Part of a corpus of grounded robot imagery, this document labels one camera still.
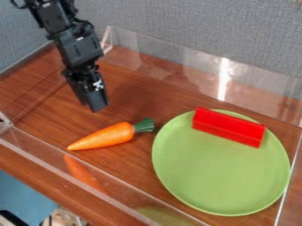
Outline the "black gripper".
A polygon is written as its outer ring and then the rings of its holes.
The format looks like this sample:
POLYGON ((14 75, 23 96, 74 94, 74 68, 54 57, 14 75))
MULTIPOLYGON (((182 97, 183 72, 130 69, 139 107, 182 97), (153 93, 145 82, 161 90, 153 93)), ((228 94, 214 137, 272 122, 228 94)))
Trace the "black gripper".
POLYGON ((78 20, 73 24, 65 21, 47 21, 46 31, 63 58, 67 68, 63 75, 75 96, 97 113, 109 105, 109 96, 98 66, 89 66, 105 55, 95 27, 85 20, 78 20))

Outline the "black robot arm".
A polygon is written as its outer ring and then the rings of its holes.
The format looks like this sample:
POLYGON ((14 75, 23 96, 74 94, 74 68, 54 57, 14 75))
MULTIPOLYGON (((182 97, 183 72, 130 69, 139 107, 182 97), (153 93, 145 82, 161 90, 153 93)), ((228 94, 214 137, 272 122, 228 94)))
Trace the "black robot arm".
POLYGON ((95 26, 77 17, 75 0, 24 0, 16 9, 28 9, 47 39, 59 50, 66 69, 62 71, 78 100, 98 112, 109 105, 106 83, 97 60, 105 55, 95 26))

